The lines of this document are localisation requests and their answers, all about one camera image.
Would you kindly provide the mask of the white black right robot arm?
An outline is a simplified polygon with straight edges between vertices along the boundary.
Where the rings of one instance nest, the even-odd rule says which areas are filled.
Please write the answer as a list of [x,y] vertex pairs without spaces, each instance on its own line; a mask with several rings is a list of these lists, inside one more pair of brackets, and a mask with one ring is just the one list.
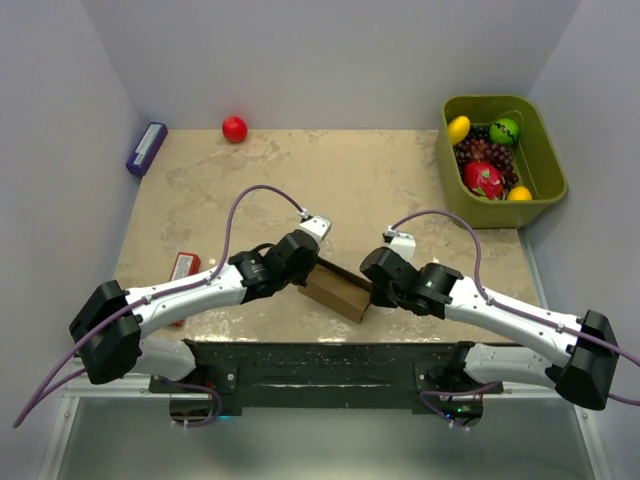
[[577,317],[494,291],[481,295],[461,272],[439,263],[417,269],[387,247],[367,255],[360,271],[372,283],[374,304],[467,323],[512,341],[510,347],[470,346],[445,369],[452,390],[466,393],[493,382],[540,385],[583,408],[605,408],[619,359],[605,315],[589,310]]

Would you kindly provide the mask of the brown cardboard box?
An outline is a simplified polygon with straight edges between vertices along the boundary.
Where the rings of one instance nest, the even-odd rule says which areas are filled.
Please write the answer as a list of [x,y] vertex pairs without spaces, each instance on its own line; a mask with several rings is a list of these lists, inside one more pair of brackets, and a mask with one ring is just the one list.
[[361,324],[370,305],[371,283],[319,257],[298,291],[345,319]]

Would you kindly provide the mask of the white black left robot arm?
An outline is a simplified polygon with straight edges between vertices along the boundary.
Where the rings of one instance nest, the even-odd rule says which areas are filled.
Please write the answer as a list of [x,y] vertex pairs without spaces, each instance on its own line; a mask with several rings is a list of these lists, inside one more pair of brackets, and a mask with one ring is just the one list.
[[299,227],[265,254],[239,252],[216,270],[164,284],[124,290],[100,284],[69,330],[90,382],[110,383],[135,369],[168,377],[185,392],[200,390],[207,368],[182,342],[154,345],[150,335],[205,311],[269,298],[302,285],[315,267],[324,233]]

